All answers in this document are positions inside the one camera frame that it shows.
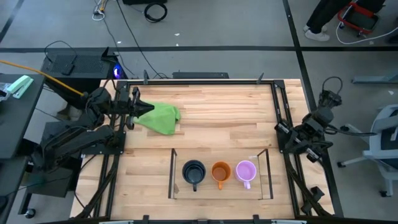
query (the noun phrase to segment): blue light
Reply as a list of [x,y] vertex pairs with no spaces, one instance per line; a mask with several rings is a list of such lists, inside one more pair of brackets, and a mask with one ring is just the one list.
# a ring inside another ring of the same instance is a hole
[[122,74],[122,67],[120,66],[120,64],[116,64],[113,67],[113,77],[115,79],[120,79],[121,78],[121,74]]

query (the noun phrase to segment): green cloth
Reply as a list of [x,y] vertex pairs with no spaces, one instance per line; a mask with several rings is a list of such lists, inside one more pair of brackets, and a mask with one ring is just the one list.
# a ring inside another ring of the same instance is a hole
[[154,105],[155,109],[139,118],[134,118],[134,123],[141,124],[161,134],[174,134],[175,123],[181,118],[180,111],[175,106],[166,103],[150,104]]

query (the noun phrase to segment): orange mug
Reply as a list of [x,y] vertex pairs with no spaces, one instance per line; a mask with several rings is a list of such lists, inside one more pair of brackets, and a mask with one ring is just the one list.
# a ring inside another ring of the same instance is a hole
[[223,183],[231,177],[231,168],[226,162],[216,162],[211,168],[211,176],[218,182],[218,188],[221,190]]

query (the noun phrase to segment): concrete floor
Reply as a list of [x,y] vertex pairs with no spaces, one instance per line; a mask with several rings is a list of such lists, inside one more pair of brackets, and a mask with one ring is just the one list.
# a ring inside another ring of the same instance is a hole
[[[64,40],[72,47],[114,47],[106,31],[104,22],[91,20],[95,6],[90,0],[19,0],[22,7],[14,10],[18,0],[0,2],[0,29],[13,15],[15,18],[0,39],[0,58],[14,63],[40,68],[47,44]],[[288,0],[292,11],[299,43],[302,47],[344,47],[335,37],[337,20],[333,19],[328,28],[331,41],[319,43],[304,37],[302,27],[316,6],[318,0]],[[169,0],[169,14],[158,24],[148,23],[140,12],[121,4],[126,19],[137,41],[142,47],[184,46],[229,46],[229,50],[145,52],[146,57],[158,72],[171,76],[178,70],[184,72],[228,72],[230,78],[257,78],[264,72],[264,78],[302,78],[303,65],[299,65],[292,34],[290,33],[285,7],[281,0]],[[387,0],[380,12],[382,21],[374,35],[383,34],[394,28],[398,1]],[[135,6],[143,10],[144,6]],[[115,36],[118,47],[136,47],[116,2],[110,0],[106,8],[106,22]],[[349,29],[339,30],[345,41],[357,40]],[[250,46],[287,47],[280,50],[244,48]],[[364,42],[352,47],[386,46],[385,39]],[[53,47],[65,47],[62,44]],[[25,49],[27,53],[15,53],[15,49]],[[369,130],[377,115],[377,108],[394,104],[398,100],[396,85],[353,85],[350,80],[355,75],[388,75],[397,72],[397,51],[375,52],[361,48],[347,51],[303,52],[315,99],[327,77],[338,75],[344,80],[341,92],[343,105],[333,110],[333,124],[340,126],[351,123],[362,130]],[[155,73],[149,68],[139,52],[122,52],[129,67],[139,77],[146,69],[152,77]],[[30,73],[18,68],[0,65],[0,73]],[[331,83],[330,88],[337,88]],[[65,102],[54,93],[43,91],[37,108],[55,115]],[[45,122],[53,121],[51,116],[35,111],[28,130],[27,139],[39,142]],[[345,217],[398,220],[398,193],[391,198],[381,198],[378,191],[383,187],[383,179],[374,163],[362,162],[339,169],[337,161],[361,155],[366,145],[356,137],[327,137],[335,145],[329,149],[335,175],[338,195]],[[18,193],[9,216],[8,223],[41,223],[65,220],[68,218],[73,194],[66,198],[35,195],[31,205],[37,216],[31,220],[18,216],[23,190]]]

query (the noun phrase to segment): wooden tabletop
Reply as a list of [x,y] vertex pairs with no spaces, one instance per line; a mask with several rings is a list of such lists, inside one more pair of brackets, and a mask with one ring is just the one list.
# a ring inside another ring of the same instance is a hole
[[[285,80],[285,85],[292,119],[297,125],[308,113],[303,88],[300,80]],[[114,94],[110,82],[106,89]],[[173,136],[164,136],[140,125],[132,131],[126,130],[112,219],[141,220],[143,215],[149,215],[152,220],[251,219],[254,214],[261,219],[294,217],[284,160],[274,130],[277,121],[269,85],[146,85],[139,89],[144,101],[176,106],[181,120]],[[173,197],[168,198],[172,148],[178,156]],[[223,189],[225,192],[215,191],[218,189],[211,179],[212,163],[226,160],[233,170],[240,160],[255,159],[265,149],[267,153],[258,158],[260,167],[256,164],[259,175],[253,180],[253,189],[246,190],[243,184],[240,188],[232,174]],[[188,192],[181,173],[181,164],[194,158],[204,161],[210,178],[198,185],[196,195]],[[98,188],[102,160],[102,156],[96,156],[80,174],[76,193],[83,204],[89,202]],[[321,205],[333,213],[322,167],[311,163],[305,155],[302,155],[302,166],[307,187],[318,186],[325,193]],[[298,187],[296,189],[301,206],[301,194]],[[101,214],[104,214],[107,193],[104,195]],[[71,217],[81,210],[75,200]]]

